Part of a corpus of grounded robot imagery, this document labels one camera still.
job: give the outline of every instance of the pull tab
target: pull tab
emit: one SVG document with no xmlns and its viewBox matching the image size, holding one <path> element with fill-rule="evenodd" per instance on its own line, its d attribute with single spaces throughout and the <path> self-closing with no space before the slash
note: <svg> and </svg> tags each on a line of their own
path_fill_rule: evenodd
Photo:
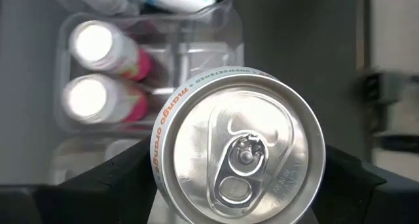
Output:
<svg viewBox="0 0 419 224">
<path fill-rule="evenodd" d="M 263 191 L 268 147 L 259 136 L 237 135 L 225 150 L 215 177 L 215 199 L 228 208 L 248 211 Z"/>
</svg>

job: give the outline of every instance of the silver can top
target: silver can top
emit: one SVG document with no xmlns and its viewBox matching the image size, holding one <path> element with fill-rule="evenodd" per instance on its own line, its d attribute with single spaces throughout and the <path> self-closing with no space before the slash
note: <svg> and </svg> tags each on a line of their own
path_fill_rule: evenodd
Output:
<svg viewBox="0 0 419 224">
<path fill-rule="evenodd" d="M 167 139 L 173 138 L 172 169 L 186 198 L 171 189 L 175 205 L 205 217 L 183 214 L 194 223 L 294 223 L 311 203 L 325 162 L 309 106 L 288 86 L 256 74 L 194 87 Z"/>
</svg>

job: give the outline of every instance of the clear plastic container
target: clear plastic container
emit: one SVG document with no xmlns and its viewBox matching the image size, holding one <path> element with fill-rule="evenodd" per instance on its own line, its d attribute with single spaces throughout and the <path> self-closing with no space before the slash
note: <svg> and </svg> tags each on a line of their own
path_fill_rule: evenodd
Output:
<svg viewBox="0 0 419 224">
<path fill-rule="evenodd" d="M 70 12 L 85 12 L 100 15 L 137 16 L 165 12 L 158 7 L 143 4 L 144 0 L 57 0 Z M 231 6 L 232 0 L 223 0 L 217 6 Z"/>
<path fill-rule="evenodd" d="M 149 112 L 144 119 L 132 123 L 82 124 L 64 112 L 61 102 L 64 86 L 76 77 L 92 73 L 83 68 L 69 51 L 71 32 L 89 20 L 113 23 L 151 55 L 153 68 L 149 76 L 141 83 L 130 83 L 149 95 Z M 104 18 L 94 14 L 74 14 L 63 23 L 58 37 L 54 85 L 56 119 L 67 132 L 116 132 L 118 136 L 142 137 L 151 133 L 156 114 L 180 84 L 207 69 L 243 65 L 242 52 L 241 21 L 228 5 L 215 5 L 184 16 L 156 14 Z"/>
</svg>

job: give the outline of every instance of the pink bottle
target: pink bottle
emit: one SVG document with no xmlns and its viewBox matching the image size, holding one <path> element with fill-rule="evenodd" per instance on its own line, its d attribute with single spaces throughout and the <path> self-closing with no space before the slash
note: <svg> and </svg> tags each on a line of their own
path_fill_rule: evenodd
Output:
<svg viewBox="0 0 419 224">
<path fill-rule="evenodd" d="M 145 93 L 101 74 L 72 80 L 62 103 L 71 118 L 85 124 L 135 122 L 148 110 Z"/>
<path fill-rule="evenodd" d="M 79 24 L 69 45 L 80 64 L 93 71 L 108 71 L 140 81 L 151 70 L 149 54 L 107 22 L 93 20 Z"/>
</svg>

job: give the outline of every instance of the white bottle cap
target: white bottle cap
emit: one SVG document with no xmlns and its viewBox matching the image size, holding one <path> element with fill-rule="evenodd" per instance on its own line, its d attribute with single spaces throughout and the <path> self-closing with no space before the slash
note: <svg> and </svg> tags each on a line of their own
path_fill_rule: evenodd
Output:
<svg viewBox="0 0 419 224">
<path fill-rule="evenodd" d="M 112 79 L 91 74 L 71 81 L 64 88 L 63 107 L 75 120 L 105 122 L 117 104 L 117 86 Z"/>
<path fill-rule="evenodd" d="M 85 68 L 110 71 L 121 57 L 124 35 L 113 24 L 92 20 L 79 24 L 71 33 L 69 48 Z"/>
</svg>

